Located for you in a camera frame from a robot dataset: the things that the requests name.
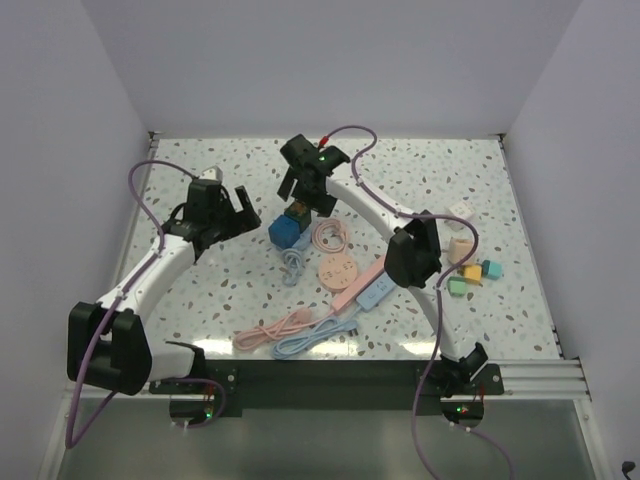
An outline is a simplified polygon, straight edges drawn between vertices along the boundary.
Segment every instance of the black mount bracket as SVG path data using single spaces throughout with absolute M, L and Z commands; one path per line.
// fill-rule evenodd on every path
M 78 378 L 80 363 L 91 337 L 106 310 L 99 304 L 80 302 L 69 314 L 67 341 L 67 376 Z M 135 395 L 151 372 L 151 351 L 142 321 L 131 310 L 116 312 L 103 333 L 111 333 L 111 341 L 98 340 L 85 383 L 125 395 Z
M 426 281 L 442 270 L 436 221 L 416 218 L 395 232 L 389 240 L 385 271 L 400 287 L 424 288 Z
M 237 187 L 235 191 L 242 205 L 239 212 L 234 210 L 229 192 L 221 181 L 192 180 L 182 218 L 176 219 L 172 215 L 162 225 L 162 230 L 191 242 L 197 260 L 211 245 L 258 228 L 260 217 L 253 209 L 247 191 L 244 187 Z
M 242 416 L 245 409 L 410 410 L 426 365 L 413 360 L 207 360 L 204 378 L 225 388 L 227 406 L 222 415 L 228 417 Z M 435 362 L 440 376 L 430 375 L 425 382 L 419 415 L 440 415 L 440 400 L 452 395 L 476 395 L 480 390 L 483 396 L 504 393 L 498 365 L 485 365 L 468 383 L 445 384 L 442 372 L 448 368 L 442 360 Z M 151 384 L 149 391 L 200 395 L 205 387 L 163 381 Z M 202 417 L 205 407 L 194 398 L 171 400 L 169 408 L 174 417 L 195 419 Z
M 327 193 L 326 180 L 338 165 L 349 163 L 349 156 L 334 146 L 320 150 L 301 134 L 285 143 L 280 153 L 289 169 L 278 196 L 286 202 L 291 195 L 320 217 L 331 215 L 337 199 Z
M 496 374 L 495 369 L 499 374 L 499 367 L 493 365 L 489 368 L 488 360 L 487 352 L 480 343 L 476 343 L 474 350 L 457 362 L 442 357 L 434 363 L 429 372 L 426 391 L 423 392 L 447 398 L 452 395 L 469 394 L 469 389 L 476 388 L 475 381 L 478 377 L 483 378 L 489 374 L 493 377 Z

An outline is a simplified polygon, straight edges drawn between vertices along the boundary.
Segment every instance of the pink cable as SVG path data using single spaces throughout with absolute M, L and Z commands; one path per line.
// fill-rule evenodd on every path
M 332 230 L 334 235 L 340 237 L 341 244 L 336 247 L 330 247 L 328 244 L 323 243 L 323 235 L 326 230 Z M 342 253 L 346 250 L 347 245 L 349 244 L 349 232 L 347 230 L 347 226 L 337 218 L 327 218 L 325 221 L 316 225 L 313 229 L 311 241 L 321 252 Z
M 233 346 L 241 351 L 255 350 L 263 343 L 275 342 L 313 327 L 333 313 L 333 310 L 329 310 L 324 317 L 312 321 L 311 310 L 300 308 L 267 327 L 257 326 L 238 333 L 233 339 Z

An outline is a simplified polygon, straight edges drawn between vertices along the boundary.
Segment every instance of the pink usb charger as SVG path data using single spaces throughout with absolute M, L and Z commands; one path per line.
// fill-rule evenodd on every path
M 364 273 L 362 273 L 355 281 L 344 289 L 340 295 L 331 302 L 331 310 L 334 315 L 342 313 L 349 305 L 351 305 L 356 297 L 367 288 L 373 281 L 384 272 L 384 259 L 382 255 L 371 265 Z

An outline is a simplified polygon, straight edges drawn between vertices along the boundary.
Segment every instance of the white enclosure wall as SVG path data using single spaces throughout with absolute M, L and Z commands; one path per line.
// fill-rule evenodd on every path
M 584 0 L 507 135 L 560 339 L 584 361 L 616 470 L 640 457 L 638 25 L 637 0 Z
M 145 129 L 76 0 L 0 4 L 0 476 L 35 478 L 66 322 L 113 273 Z
M 580 0 L 84 0 L 146 125 L 506 132 Z

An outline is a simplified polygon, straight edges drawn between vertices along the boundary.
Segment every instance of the blue cable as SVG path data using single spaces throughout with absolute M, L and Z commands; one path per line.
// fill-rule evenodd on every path
M 282 277 L 282 282 L 287 287 L 293 287 L 304 271 L 304 258 L 302 252 L 311 245 L 311 227 L 300 234 L 300 238 L 291 248 L 282 251 L 282 259 L 287 267 L 287 273 Z
M 287 287 L 293 287 L 298 283 L 298 279 L 302 276 L 303 266 L 302 254 L 295 248 L 287 248 L 282 252 L 282 259 L 284 265 L 287 267 L 287 272 L 282 277 L 282 282 Z
M 320 342 L 324 342 L 336 333 L 356 330 L 358 328 L 358 322 L 356 322 L 353 317 L 355 317 L 360 310 L 362 310 L 361 307 L 356 308 L 344 322 L 341 322 L 335 315 L 331 315 L 306 333 L 283 338 L 273 346 L 271 356 L 276 360 L 286 360 L 293 355 L 308 350 Z

